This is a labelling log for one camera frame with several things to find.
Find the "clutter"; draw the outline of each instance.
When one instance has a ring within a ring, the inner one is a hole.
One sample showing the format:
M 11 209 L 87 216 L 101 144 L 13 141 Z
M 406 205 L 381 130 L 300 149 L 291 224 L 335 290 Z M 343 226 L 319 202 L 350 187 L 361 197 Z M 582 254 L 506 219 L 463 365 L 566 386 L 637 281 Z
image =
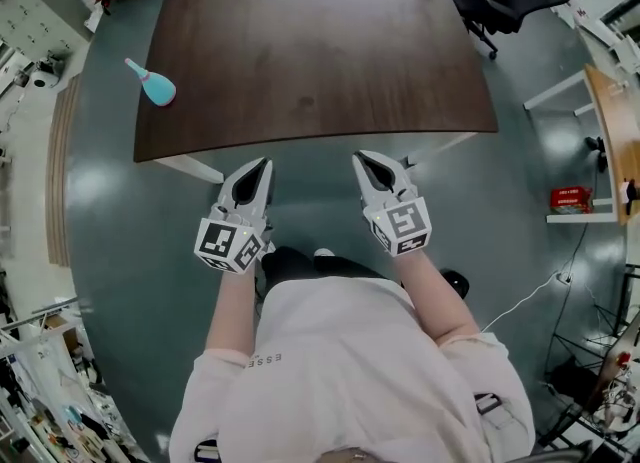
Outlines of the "clutter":
M 64 61 L 49 55 L 46 59 L 36 62 L 35 70 L 31 73 L 31 82 L 38 88 L 53 88 L 60 81 L 64 70 Z
M 16 454 L 22 454 L 29 448 L 29 441 L 25 438 L 18 438 L 10 443 L 11 449 L 16 452 Z
M 129 58 L 125 59 L 124 62 L 138 74 L 144 92 L 151 102 L 161 107 L 171 104 L 171 101 L 176 96 L 176 87 L 169 79 L 163 75 L 145 70 Z
M 91 15 L 89 16 L 89 18 L 84 21 L 84 27 L 86 27 L 92 33 L 95 33 L 103 13 L 104 7 L 101 4 L 96 4 L 91 11 Z
M 583 407 L 588 403 L 597 383 L 598 375 L 591 369 L 577 365 L 575 356 L 555 367 L 549 377 L 549 384 L 556 392 L 571 397 Z
M 29 74 L 23 72 L 22 70 L 18 70 L 16 72 L 15 77 L 13 78 L 13 84 L 19 86 L 20 88 L 24 88 L 29 82 Z
M 587 187 L 562 187 L 551 191 L 551 210 L 556 214 L 588 214 L 592 212 L 591 194 Z
M 67 321 L 59 314 L 50 315 L 45 320 L 47 328 L 57 328 L 63 324 L 67 324 Z M 69 353 L 73 353 L 78 348 L 78 336 L 75 329 L 65 331 L 62 334 L 62 338 Z
M 628 351 L 623 351 L 618 356 L 616 356 L 616 365 L 620 368 L 624 368 L 627 366 L 630 360 L 631 353 L 629 353 Z

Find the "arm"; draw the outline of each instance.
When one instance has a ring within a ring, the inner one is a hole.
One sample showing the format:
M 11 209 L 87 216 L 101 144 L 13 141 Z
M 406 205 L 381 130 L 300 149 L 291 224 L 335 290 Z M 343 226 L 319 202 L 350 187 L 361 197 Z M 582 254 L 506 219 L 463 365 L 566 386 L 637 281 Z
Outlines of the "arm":
M 251 356 L 254 346 L 255 263 L 243 275 L 223 273 L 206 349 Z
M 394 266 L 424 332 L 441 346 L 456 335 L 475 335 L 480 329 L 471 312 L 422 251 L 400 255 Z

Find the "shoe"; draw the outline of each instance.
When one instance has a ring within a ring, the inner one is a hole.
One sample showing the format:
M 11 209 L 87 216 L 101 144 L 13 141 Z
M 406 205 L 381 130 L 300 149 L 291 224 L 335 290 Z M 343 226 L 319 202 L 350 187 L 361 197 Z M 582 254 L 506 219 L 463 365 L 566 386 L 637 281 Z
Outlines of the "shoe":
M 597 139 L 594 138 L 584 138 L 584 143 L 587 145 L 587 148 L 591 151 L 598 150 L 599 143 Z
M 607 169 L 607 166 L 607 155 L 604 152 L 600 152 L 598 154 L 598 171 L 600 173 L 604 173 L 604 171 Z
M 327 248 L 318 248 L 314 253 L 314 257 L 335 257 L 336 254 Z
M 442 269 L 440 274 L 447 281 L 454 291 L 458 293 L 462 299 L 464 299 L 469 293 L 469 280 L 462 276 L 457 271 L 452 269 Z

